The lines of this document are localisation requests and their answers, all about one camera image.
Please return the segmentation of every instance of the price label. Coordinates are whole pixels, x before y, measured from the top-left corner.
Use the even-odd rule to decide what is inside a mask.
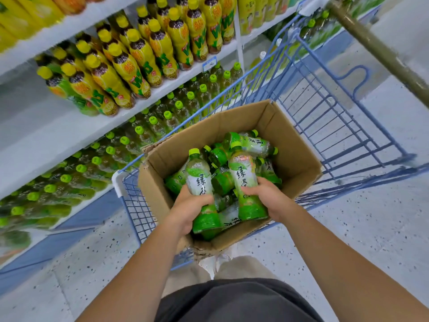
[[[216,56],[213,56],[210,60],[202,64],[202,71],[206,72],[210,70],[212,67],[214,67],[216,64],[217,64]]]

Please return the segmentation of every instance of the floor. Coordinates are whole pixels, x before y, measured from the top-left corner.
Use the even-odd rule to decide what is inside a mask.
[[[429,81],[425,56],[429,39],[425,38],[427,25],[423,23],[429,20],[423,14],[427,2],[405,0],[383,15],[373,30]],[[421,24],[411,22],[410,15],[420,18]],[[405,24],[410,26],[410,33],[399,34],[407,31],[398,29]],[[340,71],[357,64],[357,58],[371,67],[376,78],[361,94],[362,102],[409,152],[419,155],[418,163],[428,162],[425,136],[429,134],[429,112],[365,54],[358,45],[352,45],[331,65]],[[356,191],[310,212],[429,307],[428,188],[429,174],[425,174]],[[1,298],[2,320],[74,321],[137,248],[127,216],[117,212],[103,227]],[[285,227],[276,226],[245,239],[229,252],[255,256],[307,298],[325,321],[337,321]],[[210,259],[203,265],[209,267]]]

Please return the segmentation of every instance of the leg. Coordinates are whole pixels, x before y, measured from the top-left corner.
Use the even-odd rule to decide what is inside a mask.
[[[182,268],[170,271],[162,297],[184,287],[209,280],[211,280],[210,274],[203,267],[200,267],[198,263],[192,262]]]
[[[239,279],[239,278],[269,278],[278,279],[267,267],[256,258],[245,255],[224,262],[214,279]]]

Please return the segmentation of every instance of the blue shopping cart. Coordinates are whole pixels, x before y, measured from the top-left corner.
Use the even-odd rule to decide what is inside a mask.
[[[202,115],[204,110],[209,113],[202,119],[265,99],[277,102],[323,166],[322,177],[296,199],[307,210],[357,189],[399,181],[429,170],[429,163],[413,167],[411,163],[415,155],[400,146],[357,100],[359,88],[369,78],[368,69],[356,66],[345,75],[335,75],[300,38],[299,30],[293,29],[303,26],[305,20],[305,17],[296,16],[290,21],[277,34],[270,47],[273,51],[264,60],[180,127]],[[275,48],[277,38],[282,38],[282,42]],[[353,90],[349,90],[344,81],[356,72],[362,72],[364,78]],[[137,186],[143,156],[113,177],[116,192],[140,242],[156,226],[156,219]],[[271,223],[251,235],[275,224]],[[176,256],[173,268],[185,265],[192,259],[191,249],[183,251]]]

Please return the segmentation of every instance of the cardboard box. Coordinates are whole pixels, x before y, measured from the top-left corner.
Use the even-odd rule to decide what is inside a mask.
[[[169,214],[173,199],[163,179],[177,172],[191,148],[222,142],[225,133],[257,129],[259,136],[278,147],[273,162],[283,180],[282,192],[296,198],[321,175],[321,164],[298,135],[275,102],[264,100],[220,112],[176,133],[149,149],[147,161],[140,167],[139,187],[152,214],[161,222]],[[198,258],[214,255],[263,227],[270,218],[246,221],[228,228],[211,242],[193,240],[187,235],[178,251],[192,246]]]

